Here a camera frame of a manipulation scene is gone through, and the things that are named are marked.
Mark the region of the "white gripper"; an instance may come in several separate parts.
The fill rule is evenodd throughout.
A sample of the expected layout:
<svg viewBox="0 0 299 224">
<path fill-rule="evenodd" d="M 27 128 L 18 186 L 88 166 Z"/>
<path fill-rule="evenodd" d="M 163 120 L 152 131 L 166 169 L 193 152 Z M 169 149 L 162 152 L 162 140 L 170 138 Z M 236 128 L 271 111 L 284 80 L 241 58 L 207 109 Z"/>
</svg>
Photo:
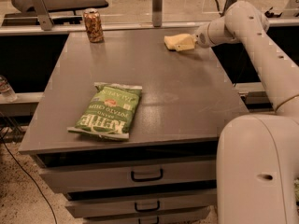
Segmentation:
<svg viewBox="0 0 299 224">
<path fill-rule="evenodd" d="M 198 45 L 202 48 L 210 48 L 213 46 L 209 35 L 208 35 L 208 25 L 201 25 L 195 31 L 194 35 L 191 34 L 181 34 L 180 41 L 181 42 L 192 42 L 192 43 L 184 43 L 184 44 L 176 44 L 176 51 L 184 51 L 195 49 L 195 42 L 197 41 Z"/>
</svg>

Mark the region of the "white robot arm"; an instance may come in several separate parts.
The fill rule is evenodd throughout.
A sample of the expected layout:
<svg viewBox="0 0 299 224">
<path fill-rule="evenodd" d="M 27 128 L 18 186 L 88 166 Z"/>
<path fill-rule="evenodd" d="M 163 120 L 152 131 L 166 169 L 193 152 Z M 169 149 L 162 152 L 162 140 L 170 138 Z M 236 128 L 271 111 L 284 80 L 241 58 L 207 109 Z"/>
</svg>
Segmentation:
<svg viewBox="0 0 299 224">
<path fill-rule="evenodd" d="M 177 135 L 218 136 L 216 158 L 219 224 L 298 224 L 295 180 L 299 176 L 299 66 L 267 33 L 267 19 L 246 1 L 200 26 L 194 34 L 198 60 L 185 68 L 188 100 L 180 105 Z M 218 67 L 212 49 L 240 43 L 263 85 L 270 110 L 232 111 L 211 103 L 204 69 Z"/>
</svg>

